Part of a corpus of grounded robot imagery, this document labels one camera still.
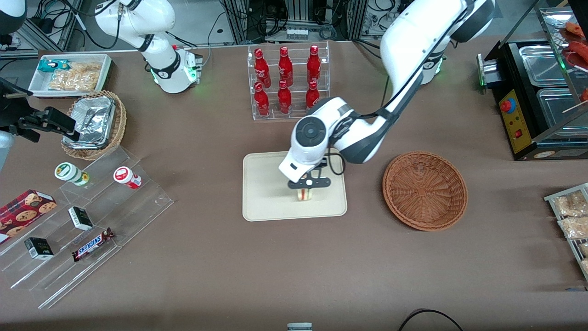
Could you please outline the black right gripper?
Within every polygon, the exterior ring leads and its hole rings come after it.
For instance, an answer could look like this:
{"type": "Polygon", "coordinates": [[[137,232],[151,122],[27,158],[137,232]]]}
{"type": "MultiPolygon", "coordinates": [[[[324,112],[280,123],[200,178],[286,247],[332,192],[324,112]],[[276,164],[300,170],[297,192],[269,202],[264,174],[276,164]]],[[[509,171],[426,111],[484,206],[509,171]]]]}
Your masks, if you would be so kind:
{"type": "Polygon", "coordinates": [[[58,109],[46,107],[43,111],[34,110],[28,115],[26,97],[30,97],[32,94],[31,91],[0,78],[1,130],[32,142],[40,140],[40,131],[57,133],[72,141],[77,141],[76,120],[58,109]]]}

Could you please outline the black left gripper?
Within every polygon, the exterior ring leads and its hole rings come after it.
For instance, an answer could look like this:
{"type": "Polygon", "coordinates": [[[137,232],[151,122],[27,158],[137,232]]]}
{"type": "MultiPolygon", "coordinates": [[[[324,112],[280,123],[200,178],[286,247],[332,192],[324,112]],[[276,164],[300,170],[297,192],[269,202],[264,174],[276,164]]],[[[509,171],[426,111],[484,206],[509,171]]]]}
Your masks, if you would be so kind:
{"type": "Polygon", "coordinates": [[[288,181],[288,188],[295,190],[297,199],[300,198],[300,190],[311,189],[311,197],[314,198],[317,194],[316,188],[329,187],[331,180],[328,177],[322,176],[322,170],[328,165],[327,157],[323,157],[316,167],[303,174],[298,182],[288,181]]]}

